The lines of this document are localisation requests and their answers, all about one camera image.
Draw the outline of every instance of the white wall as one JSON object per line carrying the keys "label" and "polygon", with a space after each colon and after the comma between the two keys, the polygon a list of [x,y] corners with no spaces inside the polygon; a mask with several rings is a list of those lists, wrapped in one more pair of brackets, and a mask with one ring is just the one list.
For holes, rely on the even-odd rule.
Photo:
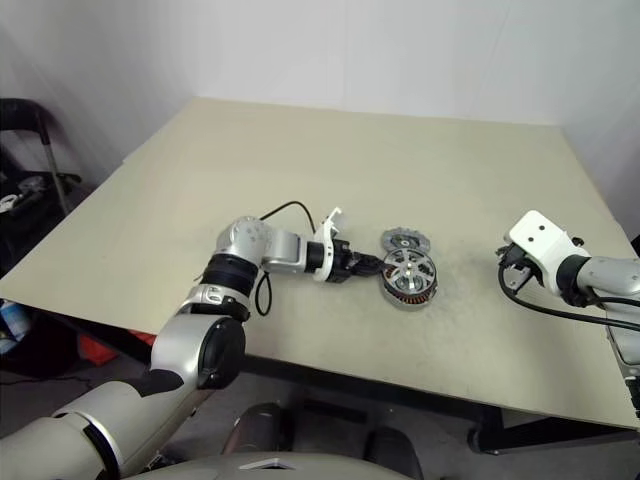
{"label": "white wall", "polygon": [[636,0],[0,0],[0,95],[95,182],[187,98],[562,125],[640,233]]}

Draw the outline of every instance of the metal disc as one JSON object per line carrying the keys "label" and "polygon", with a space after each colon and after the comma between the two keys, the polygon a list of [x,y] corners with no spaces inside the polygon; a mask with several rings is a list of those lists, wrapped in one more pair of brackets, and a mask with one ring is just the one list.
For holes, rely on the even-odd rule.
{"label": "metal disc", "polygon": [[382,289],[395,306],[417,310],[427,305],[437,288],[436,267],[417,248],[398,248],[385,257]]}
{"label": "metal disc", "polygon": [[398,227],[382,234],[382,247],[387,252],[399,248],[413,248],[423,253],[429,253],[431,244],[429,239],[417,230]]}

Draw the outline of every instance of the black cable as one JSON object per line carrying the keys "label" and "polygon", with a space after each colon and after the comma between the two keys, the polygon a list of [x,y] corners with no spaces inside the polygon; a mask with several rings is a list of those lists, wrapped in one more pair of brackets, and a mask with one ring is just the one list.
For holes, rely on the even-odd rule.
{"label": "black cable", "polygon": [[87,389],[87,392],[93,388],[93,385],[91,384],[91,379],[76,377],[75,375],[68,376],[68,377],[54,377],[54,378],[27,378],[24,380],[15,380],[13,382],[0,382],[0,386],[19,385],[21,383],[43,383],[43,382],[58,382],[58,381],[82,382],[84,383],[84,386]]}
{"label": "black cable", "polygon": [[[316,225],[313,222],[313,217],[311,216],[311,212],[309,212],[309,209],[306,207],[304,203],[299,202],[298,200],[291,200],[290,202],[283,203],[278,208],[271,210],[268,213],[265,213],[263,216],[260,217],[260,220],[266,220],[267,218],[275,215],[276,213],[278,213],[281,210],[284,210],[287,207],[290,207],[291,205],[298,205],[300,208],[302,208],[302,210],[304,210],[304,213],[307,214],[307,219],[309,220],[309,226],[311,226],[311,231],[313,233],[316,233]],[[267,303],[267,308],[265,310],[262,310],[262,307],[260,306],[260,289],[262,288],[263,283],[267,284],[267,293],[269,298],[269,302]],[[269,278],[269,272],[264,272],[262,274],[262,277],[260,278],[260,281],[256,286],[254,302],[256,305],[256,311],[260,316],[266,317],[267,315],[269,315],[269,312],[271,311],[271,304],[273,302],[273,290],[271,289],[271,278]]]}
{"label": "black cable", "polygon": [[620,303],[622,305],[631,305],[632,307],[640,308],[640,300],[633,300],[632,298],[596,297],[589,301],[589,305],[598,305],[600,303]]}
{"label": "black cable", "polygon": [[498,282],[500,283],[500,288],[502,289],[502,292],[507,296],[507,298],[509,298],[509,300],[517,303],[522,307],[526,307],[536,312],[544,313],[547,315],[555,315],[556,317],[568,318],[569,320],[596,323],[599,325],[607,325],[609,327],[626,328],[627,330],[640,332],[640,325],[637,325],[635,323],[625,322],[623,320],[611,320],[603,317],[592,317],[591,315],[580,315],[577,313],[563,312],[562,310],[554,310],[552,308],[541,307],[540,305],[534,305],[533,303],[525,302],[524,300],[519,299],[513,292],[513,290],[507,287],[507,284],[504,281],[504,271],[504,265],[500,265],[500,268],[498,269]]}
{"label": "black cable", "polygon": [[[258,297],[260,295],[260,288],[262,288],[262,283],[265,281],[267,282],[267,293],[269,295],[269,300],[267,303],[267,309],[262,310],[262,307],[260,306],[260,299]],[[269,278],[268,272],[264,272],[264,274],[262,275],[262,278],[258,282],[258,286],[256,287],[256,296],[254,300],[256,303],[256,311],[260,314],[260,316],[266,317],[267,315],[269,315],[269,312],[271,311],[271,303],[273,302],[273,291],[271,290],[271,279]]]}
{"label": "black cable", "polygon": [[309,219],[309,225],[311,226],[311,231],[313,233],[316,233],[316,225],[315,223],[313,223],[313,217],[311,216],[309,209],[304,205],[304,203],[299,202],[298,200],[291,200],[290,202],[283,203],[278,208],[271,210],[269,213],[265,213],[263,216],[260,217],[260,220],[266,220],[267,218],[278,213],[280,210],[284,210],[285,208],[290,207],[291,205],[298,205],[300,208],[304,210],[304,213],[307,214],[307,219]]}

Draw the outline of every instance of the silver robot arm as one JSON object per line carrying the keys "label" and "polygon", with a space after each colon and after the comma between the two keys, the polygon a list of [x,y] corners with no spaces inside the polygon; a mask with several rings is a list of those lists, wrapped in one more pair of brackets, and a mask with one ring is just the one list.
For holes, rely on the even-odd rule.
{"label": "silver robot arm", "polygon": [[12,479],[117,479],[149,463],[213,390],[231,383],[244,357],[242,323],[260,268],[340,283],[380,272],[382,261],[335,239],[335,209],[314,241],[254,217],[236,220],[153,345],[142,377],[105,383],[2,440],[0,471]]}
{"label": "silver robot arm", "polygon": [[[606,325],[631,400],[640,418],[640,260],[591,257],[579,238],[539,212],[527,212],[505,235],[498,250],[499,282],[513,301],[552,315]],[[516,297],[531,278],[568,305],[596,305],[605,318],[576,315],[528,304]]]}

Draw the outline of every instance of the table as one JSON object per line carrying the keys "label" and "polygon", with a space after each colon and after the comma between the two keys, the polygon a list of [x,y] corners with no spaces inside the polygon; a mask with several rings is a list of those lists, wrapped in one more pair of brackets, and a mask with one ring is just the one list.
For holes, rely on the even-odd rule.
{"label": "table", "polygon": [[[529,209],[634,256],[555,127],[346,113],[196,98],[0,281],[0,296],[157,333],[195,284],[217,234],[285,201],[383,255],[383,230],[425,233],[439,272],[428,308],[397,310],[374,279],[272,275],[274,305],[247,352],[482,404],[637,429],[604,328],[507,300],[494,251]],[[295,208],[269,222],[307,233]],[[528,299],[562,303],[531,286]]]}

